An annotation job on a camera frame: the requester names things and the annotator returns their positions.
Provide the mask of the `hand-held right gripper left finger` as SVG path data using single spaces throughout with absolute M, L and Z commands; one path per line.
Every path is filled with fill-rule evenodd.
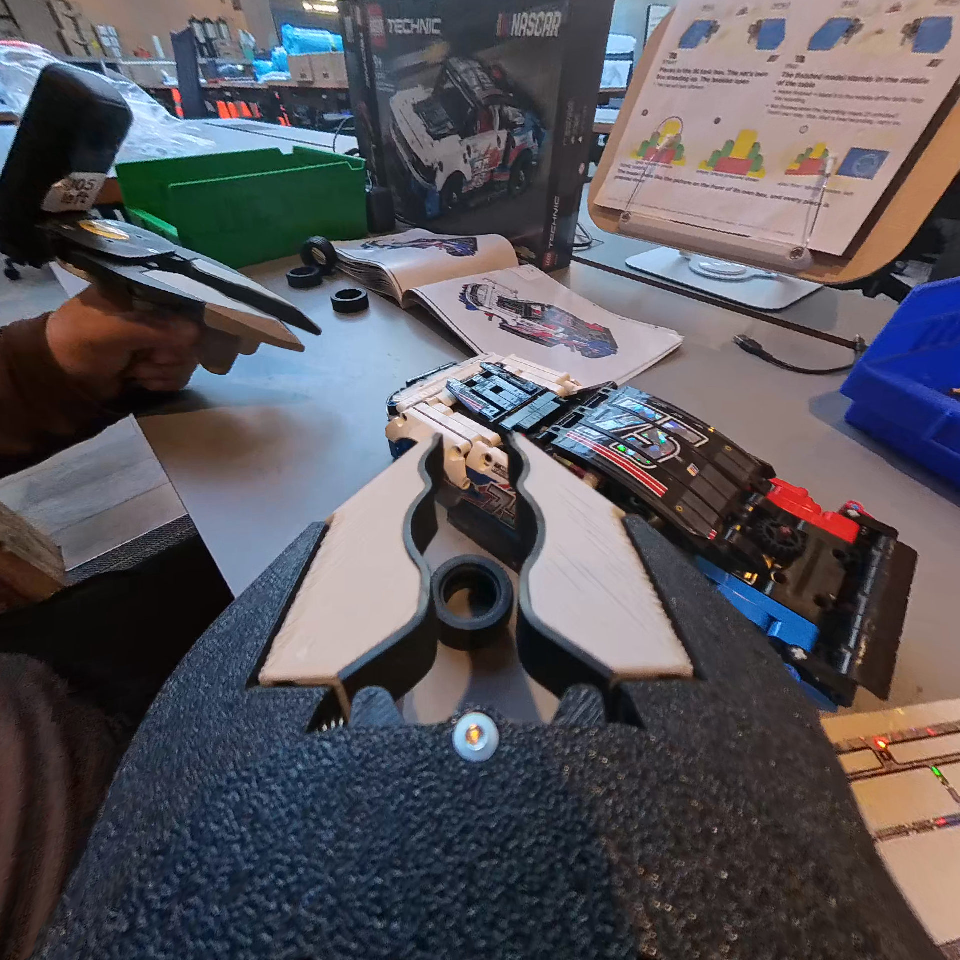
M 438 653 L 426 553 L 445 480 L 439 434 L 417 441 L 324 522 L 258 670 L 265 689 L 325 689 L 351 714 L 367 688 L 402 701 Z

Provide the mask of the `toy brick race car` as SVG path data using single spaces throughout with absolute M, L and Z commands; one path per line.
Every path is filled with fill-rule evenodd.
M 429 371 L 390 397 L 387 417 L 394 459 L 441 435 L 450 522 L 512 569 L 521 537 L 506 437 L 519 433 L 691 556 L 822 700 L 888 700 L 918 557 L 857 501 L 824 510 L 676 405 L 614 381 L 587 388 L 516 355 Z

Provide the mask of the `person's left forearm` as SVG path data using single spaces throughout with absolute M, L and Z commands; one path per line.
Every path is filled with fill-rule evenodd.
M 27 470 L 85 442 L 134 412 L 127 397 L 97 399 L 56 362 L 50 313 L 1 330 L 1 476 Z

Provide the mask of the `open instruction booklet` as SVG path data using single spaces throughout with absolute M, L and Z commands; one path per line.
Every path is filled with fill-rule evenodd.
M 414 228 L 333 248 L 343 273 L 404 309 L 424 308 L 474 354 L 513 355 L 585 388 L 626 383 L 684 342 L 674 330 L 618 316 L 523 266 L 499 235 Z

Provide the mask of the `white flat pad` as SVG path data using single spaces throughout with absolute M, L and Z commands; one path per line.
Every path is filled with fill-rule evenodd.
M 797 305 L 823 286 L 793 275 L 659 246 L 627 258 L 639 274 L 709 294 L 738 306 L 779 312 Z

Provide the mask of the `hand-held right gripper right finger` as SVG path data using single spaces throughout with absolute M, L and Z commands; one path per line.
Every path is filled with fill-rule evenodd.
M 626 513 L 522 434 L 508 437 L 522 541 L 516 645 L 526 673 L 562 699 L 587 685 L 692 679 L 694 665 Z

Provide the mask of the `clear plastic bag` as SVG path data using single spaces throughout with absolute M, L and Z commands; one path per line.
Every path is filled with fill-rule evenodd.
M 2 114 L 22 118 L 42 69 L 62 62 L 45 48 L 14 40 L 1 42 Z M 118 162 L 141 162 L 183 158 L 212 153 L 215 143 L 186 121 L 170 114 L 146 91 L 110 71 L 106 75 L 85 68 L 95 78 L 106 80 L 121 94 L 131 111 L 132 121 L 117 154 Z

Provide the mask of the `person's left hand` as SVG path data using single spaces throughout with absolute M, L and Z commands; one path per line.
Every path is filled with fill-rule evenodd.
M 186 389 L 200 363 L 202 330 L 192 319 L 139 309 L 89 287 L 49 315 L 45 338 L 66 377 L 112 401 L 130 389 Z

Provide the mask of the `green box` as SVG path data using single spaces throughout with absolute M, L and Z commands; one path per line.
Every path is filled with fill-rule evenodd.
M 126 213 L 175 246 L 240 269 L 312 236 L 368 234 L 366 162 L 328 150 L 242 150 L 118 163 Z

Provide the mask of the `grey desk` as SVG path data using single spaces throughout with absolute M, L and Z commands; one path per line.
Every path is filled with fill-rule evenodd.
M 388 462 L 386 401 L 414 376 L 467 356 L 423 309 L 374 295 L 342 317 L 321 289 L 288 288 L 280 260 L 252 268 L 321 326 L 305 352 L 262 347 L 229 375 L 199 370 L 190 390 L 138 426 L 234 594 L 245 590 L 310 522 L 327 517 Z M 888 702 L 855 709 L 911 713 L 958 699 L 958 489 L 846 423 L 843 376 L 790 373 L 738 346 L 739 334 L 803 367 L 832 367 L 837 343 L 576 264 L 567 288 L 634 322 L 677 331 L 680 348 L 633 383 L 715 426 L 808 490 L 822 507 L 855 500 L 918 552 Z

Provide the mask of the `blue plastic bin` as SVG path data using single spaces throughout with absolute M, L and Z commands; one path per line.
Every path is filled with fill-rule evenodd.
M 919 285 L 848 374 L 845 421 L 959 486 L 959 279 Z

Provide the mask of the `black toy car box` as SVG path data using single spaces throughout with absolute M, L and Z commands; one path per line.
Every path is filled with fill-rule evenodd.
M 358 145 L 406 224 L 570 265 L 613 1 L 340 3 Z

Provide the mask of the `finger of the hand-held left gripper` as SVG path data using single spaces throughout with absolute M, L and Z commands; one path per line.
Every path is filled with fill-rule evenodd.
M 145 280 L 192 298 L 202 306 L 208 328 L 239 340 L 240 354 L 255 354 L 262 345 L 302 353 L 305 346 L 280 320 L 262 310 L 222 293 L 209 284 L 170 271 L 145 271 Z
M 180 253 L 178 271 L 182 276 L 224 294 L 250 309 L 258 310 L 284 325 L 312 335 L 322 334 L 322 329 L 294 304 L 218 261 L 198 253 Z

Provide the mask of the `holographic sticker sheet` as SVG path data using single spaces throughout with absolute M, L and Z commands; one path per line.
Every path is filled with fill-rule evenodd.
M 875 849 L 946 958 L 959 957 L 959 700 L 822 714 Z

